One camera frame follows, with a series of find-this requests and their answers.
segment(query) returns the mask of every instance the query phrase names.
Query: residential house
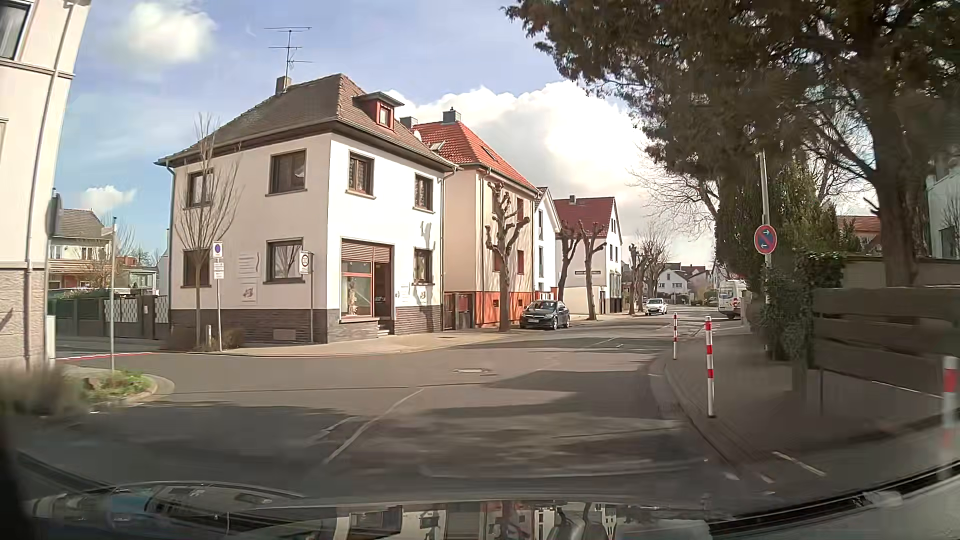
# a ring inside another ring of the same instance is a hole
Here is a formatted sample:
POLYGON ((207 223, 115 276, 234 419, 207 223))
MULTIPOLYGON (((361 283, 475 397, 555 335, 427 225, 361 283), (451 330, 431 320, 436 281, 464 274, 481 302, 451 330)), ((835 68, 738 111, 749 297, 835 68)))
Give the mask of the residential house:
MULTIPOLYGON (((593 254, 590 259, 593 302, 598 313, 617 313, 623 310, 623 277, 621 261, 623 259, 623 237, 620 233, 620 218, 616 211, 616 199, 613 197, 581 197, 570 195, 567 199, 554 201, 561 227, 568 227, 579 234, 580 223, 592 230, 597 227, 599 236, 596 246, 606 243, 604 248, 593 254)), ((557 246, 557 268, 563 264, 563 249, 557 246)), ((567 268, 564 285, 564 304, 573 313, 587 313, 587 270, 586 248, 581 241, 567 268)))
POLYGON ((930 254, 935 258, 960 258, 960 151, 940 153, 934 173, 926 178, 929 206, 930 254))
POLYGON ((557 298, 557 234, 560 218, 550 197, 550 188, 538 187, 540 197, 534 204, 534 253, 536 275, 534 292, 537 298, 557 298))
POLYGON ((880 218, 875 215, 838 215, 837 225, 843 229, 853 222, 853 233, 860 239, 863 253, 874 255, 881 251, 880 218))
POLYGON ((50 236, 47 288, 109 286, 109 236, 93 210, 63 209, 50 236))
POLYGON ((485 228, 491 228, 494 241, 496 233, 489 182, 502 183, 517 221, 531 218, 531 223, 520 230, 508 261, 510 318, 519 320, 520 313, 533 301, 534 281, 539 279, 534 254, 537 216, 532 212, 540 192, 467 127, 456 110, 445 110, 440 122, 420 124, 409 116, 400 120, 440 156, 458 166, 444 180, 443 189, 444 327, 494 326, 500 319, 499 261, 486 247, 485 228))
POLYGON ((88 4, 0 3, 0 200, 6 202, 0 212, 0 312, 10 321, 0 329, 4 366, 23 367, 43 356, 44 224, 88 4))
MULTIPOLYGON (((223 328, 251 342, 319 343, 439 331, 442 178, 453 166, 395 119, 403 104, 343 74, 290 85, 215 133, 215 169, 242 189, 224 242, 223 328), (300 251, 313 254, 311 275, 300 251)), ((156 163, 173 170, 173 223, 211 206, 194 145, 156 163)), ((200 281, 170 234, 170 320, 216 328, 208 247, 200 281)))

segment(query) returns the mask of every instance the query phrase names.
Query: window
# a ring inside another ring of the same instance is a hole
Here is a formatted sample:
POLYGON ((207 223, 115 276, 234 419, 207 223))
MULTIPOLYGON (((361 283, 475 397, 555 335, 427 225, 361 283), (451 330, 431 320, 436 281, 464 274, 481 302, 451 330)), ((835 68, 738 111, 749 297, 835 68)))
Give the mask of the window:
POLYGON ((213 202, 213 171, 190 173, 187 189, 190 190, 188 206, 198 207, 213 202))
POLYGON ((199 286, 210 285, 210 250, 183 251, 183 286, 196 287, 197 284, 197 265, 196 258, 199 257, 200 263, 200 283, 199 286))
POLYGON ((302 282, 297 259, 302 249, 302 238, 267 242, 267 282, 302 282))
POLYGON ((376 123, 388 128, 392 127, 394 124, 394 110, 377 102, 376 123))
POLYGON ((29 4, 0 0, 0 58, 13 60, 27 22, 29 4))
POLYGON ((306 188, 306 151, 270 158, 270 192, 286 193, 306 188))
POLYGON ((433 209, 433 180, 417 175, 414 179, 414 206, 418 209, 433 209))
POLYGON ((350 154, 349 189, 373 195, 373 160, 350 154))
POLYGON ((414 283, 433 282, 433 252, 414 250, 414 283))

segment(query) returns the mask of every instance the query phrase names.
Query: sidewalk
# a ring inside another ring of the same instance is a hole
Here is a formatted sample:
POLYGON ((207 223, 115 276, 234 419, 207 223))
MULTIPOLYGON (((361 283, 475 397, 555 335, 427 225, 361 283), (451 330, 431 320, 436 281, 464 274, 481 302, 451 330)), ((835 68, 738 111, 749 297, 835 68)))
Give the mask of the sidewalk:
POLYGON ((766 357, 746 329, 713 336, 715 418, 707 417, 703 332, 683 340, 663 373, 696 429, 747 480, 778 497, 810 500, 866 489, 942 462, 941 401, 826 374, 823 410, 816 371, 807 392, 790 390, 791 368, 766 357))

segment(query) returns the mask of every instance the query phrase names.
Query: blue sky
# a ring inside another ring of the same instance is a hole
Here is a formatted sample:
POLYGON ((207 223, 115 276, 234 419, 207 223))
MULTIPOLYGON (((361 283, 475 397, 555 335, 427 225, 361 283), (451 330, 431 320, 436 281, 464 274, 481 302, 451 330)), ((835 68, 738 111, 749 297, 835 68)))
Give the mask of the blue sky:
MULTIPOLYGON (((56 187, 70 208, 111 211, 153 251, 165 246, 170 175, 153 162, 193 143, 198 113, 227 122, 269 97, 286 35, 310 26, 294 82, 347 73, 392 90, 420 121, 456 107, 507 161, 556 198, 615 195, 625 232, 643 227, 642 135, 616 103, 561 82, 501 11, 508 0, 95 0, 60 142, 56 187)), ((684 263, 712 234, 678 236, 684 263)))

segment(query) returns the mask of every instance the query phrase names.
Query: asphalt road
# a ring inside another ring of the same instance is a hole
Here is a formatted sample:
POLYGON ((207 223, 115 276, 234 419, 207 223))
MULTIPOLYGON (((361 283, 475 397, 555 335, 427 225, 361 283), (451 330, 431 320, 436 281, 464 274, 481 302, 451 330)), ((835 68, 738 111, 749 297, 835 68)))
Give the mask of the asphalt road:
MULTIPOLYGON (((683 334, 716 313, 675 310, 683 334)), ((749 507, 763 486, 722 462, 658 373, 671 319, 513 331, 393 356, 122 356, 118 366, 172 380, 174 391, 66 426, 19 427, 19 441, 110 483, 219 479, 317 497, 552 492, 749 507)))

